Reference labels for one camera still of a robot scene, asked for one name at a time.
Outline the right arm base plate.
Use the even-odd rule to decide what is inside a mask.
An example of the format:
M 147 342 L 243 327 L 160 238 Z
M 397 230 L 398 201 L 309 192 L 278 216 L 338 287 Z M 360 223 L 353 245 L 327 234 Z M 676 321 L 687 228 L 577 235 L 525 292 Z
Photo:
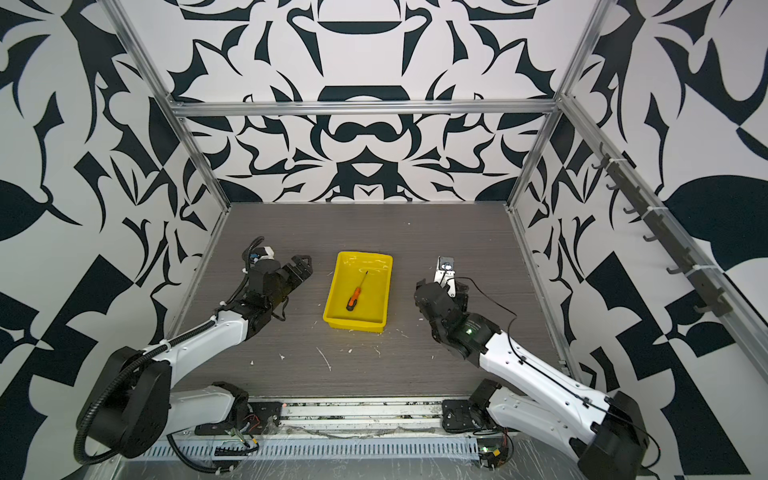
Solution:
M 496 424 L 484 409 L 466 399 L 441 402 L 441 428 L 451 434 L 495 431 Z

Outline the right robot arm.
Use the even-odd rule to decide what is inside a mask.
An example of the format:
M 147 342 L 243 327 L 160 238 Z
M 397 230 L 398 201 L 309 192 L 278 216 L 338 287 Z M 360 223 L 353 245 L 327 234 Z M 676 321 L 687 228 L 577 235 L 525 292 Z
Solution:
M 418 282 L 414 301 L 433 339 L 452 354 L 501 379 L 474 393 L 496 425 L 534 437 L 576 462 L 588 479 L 635 479 L 653 444 L 636 400 L 591 388 L 542 361 L 464 296 L 438 282 Z

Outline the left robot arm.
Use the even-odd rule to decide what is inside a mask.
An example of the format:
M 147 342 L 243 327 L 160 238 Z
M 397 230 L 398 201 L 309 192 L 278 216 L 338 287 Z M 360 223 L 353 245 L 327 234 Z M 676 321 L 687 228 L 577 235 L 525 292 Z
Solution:
M 231 385 L 174 393 L 173 387 L 218 354 L 258 334 L 275 310 L 313 273 L 308 255 L 281 264 L 270 249 L 245 256 L 245 276 L 231 298 L 204 323 L 143 349 L 122 347 L 102 368 L 76 420 L 75 460 L 94 465 L 116 455 L 134 458 L 160 437 L 229 417 L 243 419 L 246 392 Z

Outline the orange handled screwdriver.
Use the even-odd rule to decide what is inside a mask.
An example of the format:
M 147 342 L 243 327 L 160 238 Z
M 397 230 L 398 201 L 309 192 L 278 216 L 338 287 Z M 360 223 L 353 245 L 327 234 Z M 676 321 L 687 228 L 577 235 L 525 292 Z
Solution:
M 369 273 L 369 271 L 366 270 L 365 273 L 363 274 L 363 277 L 362 277 L 361 281 L 356 286 L 356 288 L 354 289 L 354 291 L 350 295 L 348 301 L 346 302 L 345 308 L 346 308 L 347 311 L 352 312 L 352 311 L 355 310 L 355 308 L 356 308 L 356 306 L 358 304 L 359 298 L 361 296 L 361 293 L 362 293 L 363 285 L 365 283 L 365 280 L 368 277 L 368 273 Z

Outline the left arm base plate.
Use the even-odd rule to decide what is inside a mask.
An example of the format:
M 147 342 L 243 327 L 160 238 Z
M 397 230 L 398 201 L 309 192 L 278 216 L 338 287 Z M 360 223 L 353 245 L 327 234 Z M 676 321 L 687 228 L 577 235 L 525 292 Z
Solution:
M 279 401 L 236 402 L 221 422 L 198 425 L 194 433 L 214 436 L 239 431 L 243 435 L 261 435 L 280 424 L 282 409 Z

